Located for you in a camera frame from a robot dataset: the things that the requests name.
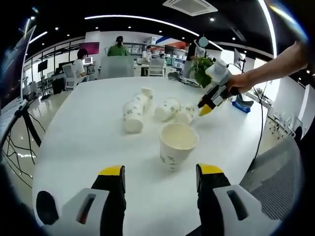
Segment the ceiling light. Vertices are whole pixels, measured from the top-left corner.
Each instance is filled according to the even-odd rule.
[[[35,38],[33,38],[30,43],[33,43],[35,40],[39,39],[41,36],[44,36],[45,34],[47,34],[48,32],[45,31],[44,33],[41,33],[40,35],[36,36]]]
[[[90,20],[90,19],[96,19],[96,18],[109,18],[109,17],[125,17],[125,18],[134,18],[134,19],[141,19],[141,20],[147,20],[147,21],[154,21],[154,22],[158,22],[158,23],[161,23],[161,24],[165,24],[165,25],[168,25],[168,26],[172,26],[172,27],[175,27],[175,28],[178,28],[180,30],[184,30],[188,33],[192,33],[194,35],[196,35],[197,37],[199,37],[199,34],[197,34],[196,32],[193,32],[189,29],[186,29],[184,27],[181,27],[181,26],[178,26],[178,25],[175,25],[175,24],[172,24],[172,23],[169,23],[169,22],[166,22],[166,21],[160,21],[160,20],[157,20],[157,19],[153,19],[153,18],[149,18],[149,17],[143,17],[143,16],[130,16],[130,15],[99,15],[99,16],[89,16],[89,17],[85,17],[84,19],[85,20]],[[223,48],[220,47],[218,44],[212,42],[209,40],[209,43],[211,43],[212,45],[214,45],[215,47],[219,48],[220,50],[223,51]]]
[[[264,0],[258,0],[268,23],[268,27],[269,27],[269,31],[270,31],[270,35],[271,35],[271,42],[272,42],[272,49],[273,49],[273,54],[274,54],[274,58],[277,57],[277,42],[276,42],[276,34],[275,34],[275,29],[274,29],[274,25],[272,24],[272,20],[270,17],[270,13],[268,11],[267,5],[265,3]]]

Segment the cup rim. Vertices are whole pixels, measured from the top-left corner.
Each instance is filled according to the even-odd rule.
[[[163,132],[165,127],[167,127],[169,125],[173,125],[173,124],[186,126],[193,132],[196,140],[195,140],[195,143],[191,147],[178,149],[176,147],[172,147],[171,145],[166,144],[165,140],[162,137],[162,132]],[[159,138],[166,146],[171,147],[171,148],[175,148],[175,149],[178,149],[178,150],[190,150],[190,149],[193,149],[197,145],[197,143],[199,142],[199,135],[198,135],[198,133],[193,128],[191,128],[189,125],[183,124],[183,123],[179,123],[179,122],[172,122],[172,123],[167,123],[167,124],[163,125],[163,127],[162,127],[162,129],[161,129],[161,131],[159,133]]]

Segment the office chair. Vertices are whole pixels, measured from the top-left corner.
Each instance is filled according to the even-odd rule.
[[[75,87],[78,85],[78,83],[87,82],[90,79],[89,75],[77,78],[77,76],[75,74],[74,67],[71,63],[63,65],[63,71],[65,74],[65,86],[64,86],[64,88],[66,90],[74,90]]]
[[[119,77],[133,77],[133,56],[103,56],[99,79],[110,79]]]
[[[148,76],[165,76],[165,60],[152,58],[150,60]]]
[[[283,220],[298,199],[304,182],[300,150],[292,136],[259,155],[240,186],[261,202],[262,212]]]

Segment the white shirt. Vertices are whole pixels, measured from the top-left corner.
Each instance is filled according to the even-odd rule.
[[[81,74],[85,72],[84,67],[83,67],[83,62],[80,59],[77,59],[73,62],[73,67],[74,67],[77,78],[81,77]]]
[[[151,52],[147,52],[147,50],[144,50],[142,52],[142,58],[145,60],[145,61],[150,61],[152,57],[152,53]]]

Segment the blue object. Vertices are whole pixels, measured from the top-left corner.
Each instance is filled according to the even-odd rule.
[[[249,107],[243,107],[241,104],[239,104],[237,101],[232,102],[232,105],[236,107],[237,109],[241,110],[242,112],[248,113],[251,111]]]

